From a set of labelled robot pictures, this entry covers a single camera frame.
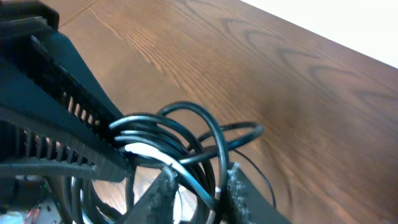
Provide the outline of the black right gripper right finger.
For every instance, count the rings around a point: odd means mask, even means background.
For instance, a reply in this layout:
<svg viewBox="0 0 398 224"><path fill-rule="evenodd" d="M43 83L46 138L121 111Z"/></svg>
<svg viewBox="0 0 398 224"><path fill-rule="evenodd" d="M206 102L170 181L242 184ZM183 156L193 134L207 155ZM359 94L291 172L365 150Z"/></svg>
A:
<svg viewBox="0 0 398 224"><path fill-rule="evenodd" d="M232 224L291 224L261 195L237 162L228 169L225 219Z"/></svg>

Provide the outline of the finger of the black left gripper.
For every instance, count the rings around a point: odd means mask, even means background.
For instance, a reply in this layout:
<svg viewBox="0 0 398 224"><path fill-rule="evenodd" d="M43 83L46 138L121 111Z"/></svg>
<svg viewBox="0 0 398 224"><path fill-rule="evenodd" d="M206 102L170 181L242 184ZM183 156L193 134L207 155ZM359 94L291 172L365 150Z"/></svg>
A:
<svg viewBox="0 0 398 224"><path fill-rule="evenodd" d="M73 46L59 32L1 40L1 144L23 130L67 146L111 145L121 118Z"/></svg>
<svg viewBox="0 0 398 224"><path fill-rule="evenodd" d="M1 161L1 175L74 176L120 182L128 164L108 143L65 111L37 115L1 108L1 121L14 125Z"/></svg>

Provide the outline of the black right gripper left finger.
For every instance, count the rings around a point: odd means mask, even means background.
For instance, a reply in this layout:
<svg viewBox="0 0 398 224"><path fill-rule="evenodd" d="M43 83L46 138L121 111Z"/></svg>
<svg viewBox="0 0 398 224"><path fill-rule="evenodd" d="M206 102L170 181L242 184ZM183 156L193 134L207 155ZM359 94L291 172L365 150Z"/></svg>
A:
<svg viewBox="0 0 398 224"><path fill-rule="evenodd" d="M116 223L125 224L171 224L175 194L178 189L178 175L164 166L139 201Z"/></svg>

